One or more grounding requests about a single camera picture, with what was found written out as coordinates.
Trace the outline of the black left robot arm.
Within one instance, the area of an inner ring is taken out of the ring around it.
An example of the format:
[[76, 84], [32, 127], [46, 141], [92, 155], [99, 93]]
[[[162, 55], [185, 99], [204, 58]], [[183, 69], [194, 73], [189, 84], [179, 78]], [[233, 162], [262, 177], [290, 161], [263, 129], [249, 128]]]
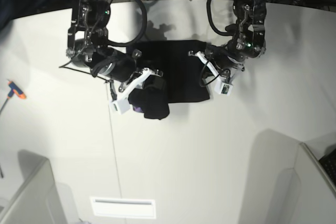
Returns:
[[246, 59], [254, 59], [265, 53], [265, 19], [267, 0], [233, 0], [233, 13], [236, 21], [219, 30], [213, 21], [212, 1], [206, 1], [206, 12], [211, 29], [218, 35], [230, 37], [222, 46], [207, 45], [204, 52], [194, 56], [204, 59], [199, 74], [199, 85], [208, 86], [206, 78], [213, 76], [214, 81], [230, 85], [235, 74], [245, 70]]

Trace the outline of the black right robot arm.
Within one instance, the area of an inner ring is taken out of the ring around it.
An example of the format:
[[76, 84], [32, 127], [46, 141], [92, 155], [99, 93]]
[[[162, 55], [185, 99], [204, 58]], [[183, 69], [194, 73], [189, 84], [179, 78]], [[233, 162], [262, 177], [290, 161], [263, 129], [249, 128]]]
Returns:
[[134, 0], [141, 10], [139, 33], [128, 42], [115, 42], [108, 38], [107, 24], [111, 17], [113, 0], [75, 0], [72, 6], [71, 25], [68, 29], [66, 56], [70, 64], [88, 68], [89, 75], [103, 79], [106, 83], [120, 83], [119, 92], [126, 93], [135, 88], [146, 88], [148, 78], [161, 78], [163, 72], [138, 64], [142, 56], [139, 50], [130, 54], [118, 50], [138, 42], [145, 34], [148, 14], [141, 0]]

